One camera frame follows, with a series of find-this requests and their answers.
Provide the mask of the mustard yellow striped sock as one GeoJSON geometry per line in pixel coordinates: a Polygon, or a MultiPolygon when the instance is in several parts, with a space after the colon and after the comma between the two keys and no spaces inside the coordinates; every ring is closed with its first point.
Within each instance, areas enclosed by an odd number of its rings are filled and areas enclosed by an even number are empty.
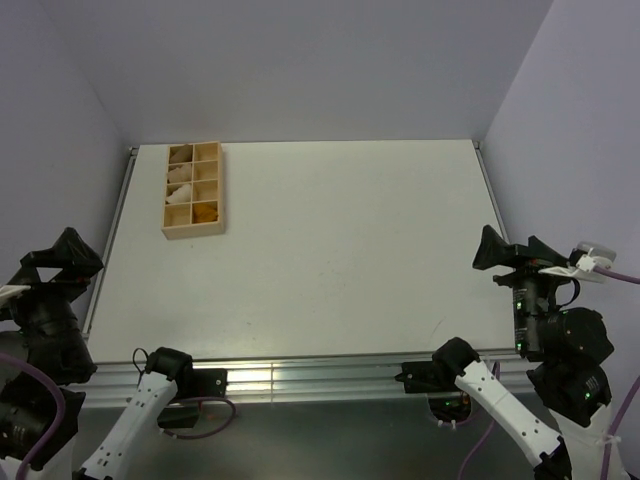
{"type": "Polygon", "coordinates": [[[216,202],[196,202],[192,206],[194,223],[214,223],[218,221],[219,212],[216,202]]]}

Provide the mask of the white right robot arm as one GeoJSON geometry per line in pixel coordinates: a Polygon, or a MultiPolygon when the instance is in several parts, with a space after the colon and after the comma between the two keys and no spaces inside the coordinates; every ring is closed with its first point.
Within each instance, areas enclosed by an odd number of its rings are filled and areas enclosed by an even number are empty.
{"type": "Polygon", "coordinates": [[[566,308],[558,287],[617,278],[613,250],[581,242],[565,257],[537,237],[510,244],[490,225],[482,229],[472,266],[501,266],[494,276],[510,288],[517,353],[535,363],[526,375],[555,419],[551,428],[528,410],[492,373],[465,340],[454,337],[432,356],[433,378],[443,389],[469,394],[518,445],[537,479],[628,479],[617,430],[639,390],[632,385],[620,408],[603,362],[613,353],[603,317],[595,310],[566,308]]]}

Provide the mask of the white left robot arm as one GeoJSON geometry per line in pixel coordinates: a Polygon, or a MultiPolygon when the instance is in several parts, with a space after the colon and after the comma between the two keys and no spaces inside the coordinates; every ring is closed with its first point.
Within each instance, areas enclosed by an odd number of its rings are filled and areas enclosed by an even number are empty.
{"type": "Polygon", "coordinates": [[[104,267],[67,227],[52,247],[32,251],[1,288],[1,476],[4,479],[121,479],[160,413],[195,386],[193,359],[167,347],[146,361],[132,400],[79,469],[71,457],[86,395],[73,386],[96,373],[72,309],[104,267]]]}

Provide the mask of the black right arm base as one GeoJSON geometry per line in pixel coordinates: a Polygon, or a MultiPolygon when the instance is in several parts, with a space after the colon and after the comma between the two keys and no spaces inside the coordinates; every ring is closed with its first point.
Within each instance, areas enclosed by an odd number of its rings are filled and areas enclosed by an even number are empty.
{"type": "Polygon", "coordinates": [[[473,413],[471,397],[444,376],[434,361],[403,362],[394,380],[405,394],[425,395],[431,416],[439,426],[455,428],[473,413]]]}

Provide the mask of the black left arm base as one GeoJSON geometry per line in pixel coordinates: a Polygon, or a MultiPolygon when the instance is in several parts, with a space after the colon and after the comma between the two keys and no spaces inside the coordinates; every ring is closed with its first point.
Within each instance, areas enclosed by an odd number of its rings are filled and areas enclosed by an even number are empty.
{"type": "Polygon", "coordinates": [[[195,369],[184,387],[178,391],[173,400],[159,415],[158,426],[163,429],[189,429],[193,428],[199,420],[204,409],[202,401],[189,401],[181,403],[181,400],[194,397],[219,397],[226,396],[228,370],[224,368],[195,369]]]}

